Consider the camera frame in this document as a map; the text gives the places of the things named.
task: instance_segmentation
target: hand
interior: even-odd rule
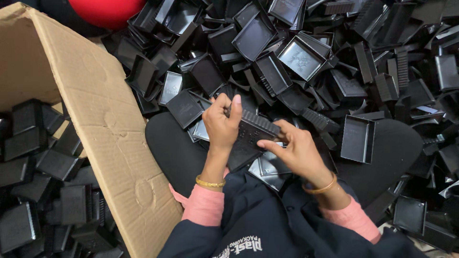
[[[242,117],[241,95],[236,95],[233,102],[222,93],[203,114],[202,119],[209,135],[212,150],[230,153],[239,133],[239,122]],[[231,106],[231,114],[227,118],[226,108]]]
[[[274,124],[280,126],[280,134],[275,141],[288,143],[287,148],[282,148],[274,141],[259,140],[258,146],[279,157],[290,170],[320,189],[328,186],[333,176],[322,161],[311,133],[296,128],[285,120],[279,120]]]

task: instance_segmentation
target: corrugated cardboard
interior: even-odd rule
[[[0,111],[60,94],[134,258],[155,257],[181,206],[145,141],[145,122],[115,57],[37,10],[0,10]]]

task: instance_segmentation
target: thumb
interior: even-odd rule
[[[241,103],[241,95],[237,94],[233,98],[233,102],[231,103],[231,113],[229,115],[229,122],[232,123],[234,126],[238,126],[239,122],[242,118],[242,103]]]
[[[280,159],[285,158],[285,154],[287,151],[282,148],[279,144],[271,141],[271,140],[259,140],[257,145],[261,148],[265,148],[266,150],[272,152],[274,155],[278,156]]]

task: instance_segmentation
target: bracelet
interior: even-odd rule
[[[325,193],[327,192],[328,190],[330,190],[332,188],[332,186],[336,183],[336,181],[338,181],[338,178],[336,177],[336,174],[335,173],[332,173],[333,174],[333,180],[331,181],[331,183],[329,185],[327,185],[326,187],[322,188],[322,189],[317,189],[317,190],[312,190],[312,189],[307,189],[306,186],[304,184],[302,184],[302,188],[305,192],[307,192],[308,194],[321,194],[321,193]]]
[[[223,183],[220,183],[220,184],[204,182],[204,181],[199,179],[200,176],[201,175],[198,175],[196,177],[196,183],[198,185],[202,185],[202,186],[206,186],[206,187],[223,187],[226,184],[226,180],[225,179],[223,179]]]

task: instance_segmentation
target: pink shirt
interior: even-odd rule
[[[190,198],[177,193],[169,184],[174,198],[181,202],[185,211],[182,220],[188,219],[203,226],[220,226],[224,207],[224,193],[210,191],[195,185]],[[351,196],[351,203],[342,210],[331,211],[319,208],[328,221],[357,232],[366,240],[376,244],[381,238],[376,225]]]

